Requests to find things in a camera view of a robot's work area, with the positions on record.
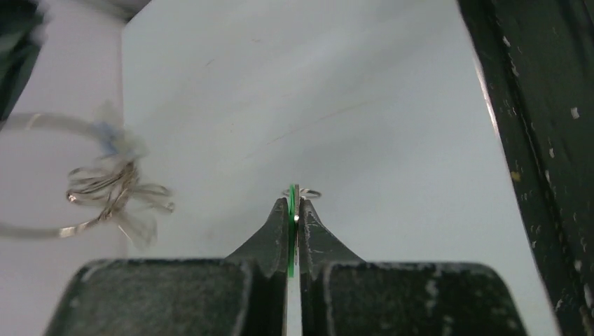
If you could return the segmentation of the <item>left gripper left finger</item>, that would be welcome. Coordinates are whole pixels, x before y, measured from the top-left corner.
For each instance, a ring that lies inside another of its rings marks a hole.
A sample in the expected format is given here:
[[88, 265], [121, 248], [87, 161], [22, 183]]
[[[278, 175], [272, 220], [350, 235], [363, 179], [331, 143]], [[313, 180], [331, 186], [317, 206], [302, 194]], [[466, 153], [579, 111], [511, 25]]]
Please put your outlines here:
[[47, 335], [285, 335], [289, 205], [224, 258], [99, 259], [71, 278]]

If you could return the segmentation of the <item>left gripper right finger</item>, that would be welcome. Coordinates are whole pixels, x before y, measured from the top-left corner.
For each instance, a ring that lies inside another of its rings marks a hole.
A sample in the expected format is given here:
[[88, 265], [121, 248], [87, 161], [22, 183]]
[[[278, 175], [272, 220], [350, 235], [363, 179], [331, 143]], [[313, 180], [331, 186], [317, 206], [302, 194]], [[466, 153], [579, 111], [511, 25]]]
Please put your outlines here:
[[471, 262], [367, 262], [299, 209], [304, 335], [524, 335], [506, 284]]

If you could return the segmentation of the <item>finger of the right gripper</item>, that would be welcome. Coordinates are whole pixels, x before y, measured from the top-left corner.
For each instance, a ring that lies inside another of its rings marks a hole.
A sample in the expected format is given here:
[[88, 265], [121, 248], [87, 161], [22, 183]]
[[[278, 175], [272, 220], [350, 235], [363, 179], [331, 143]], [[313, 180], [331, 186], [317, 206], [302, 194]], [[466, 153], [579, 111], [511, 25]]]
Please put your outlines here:
[[43, 23], [38, 1], [1, 2], [1, 121], [11, 114], [33, 72], [42, 46], [36, 33]]
[[461, 1], [539, 275], [593, 334], [593, 2]]

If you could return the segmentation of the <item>green tag key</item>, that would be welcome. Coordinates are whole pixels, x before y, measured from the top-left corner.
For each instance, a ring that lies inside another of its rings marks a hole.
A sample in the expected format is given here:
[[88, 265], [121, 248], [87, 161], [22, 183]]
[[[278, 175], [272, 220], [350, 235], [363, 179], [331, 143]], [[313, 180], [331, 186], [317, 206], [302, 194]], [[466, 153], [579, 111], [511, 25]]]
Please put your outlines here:
[[322, 194], [316, 190], [301, 188], [298, 184], [291, 184], [288, 189], [282, 191], [282, 194], [287, 198], [289, 205], [289, 254], [287, 274], [289, 277], [293, 277], [295, 266], [298, 264], [298, 221], [300, 218], [301, 201], [308, 198], [320, 198]]

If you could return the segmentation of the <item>large silver keyring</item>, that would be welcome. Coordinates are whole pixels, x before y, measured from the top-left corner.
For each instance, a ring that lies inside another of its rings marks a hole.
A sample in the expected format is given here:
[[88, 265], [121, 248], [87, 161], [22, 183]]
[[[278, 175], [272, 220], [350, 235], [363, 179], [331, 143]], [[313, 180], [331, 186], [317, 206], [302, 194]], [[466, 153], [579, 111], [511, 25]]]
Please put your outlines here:
[[[97, 141], [101, 136], [93, 122], [56, 113], [20, 113], [1, 122], [2, 130], [52, 129], [70, 132]], [[1, 224], [1, 236], [15, 239], [63, 239], [74, 237], [92, 228], [114, 223], [138, 248], [152, 245], [158, 235], [154, 217], [141, 219], [130, 214], [126, 207], [130, 200], [138, 200], [148, 209], [166, 214], [175, 210], [171, 202], [172, 191], [157, 183], [141, 182], [140, 160], [119, 155], [103, 155], [90, 167], [78, 167], [67, 174], [66, 199], [79, 206], [98, 207], [94, 218], [66, 227], [20, 227]]]

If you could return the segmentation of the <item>blue tag key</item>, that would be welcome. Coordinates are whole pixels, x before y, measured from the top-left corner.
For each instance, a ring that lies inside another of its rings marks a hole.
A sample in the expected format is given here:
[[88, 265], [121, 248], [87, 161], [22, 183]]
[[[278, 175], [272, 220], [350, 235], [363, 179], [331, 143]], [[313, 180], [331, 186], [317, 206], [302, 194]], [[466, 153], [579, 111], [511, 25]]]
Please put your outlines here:
[[107, 154], [126, 159], [139, 159], [148, 154], [144, 140], [125, 127], [123, 114], [111, 101], [99, 106], [93, 125]]

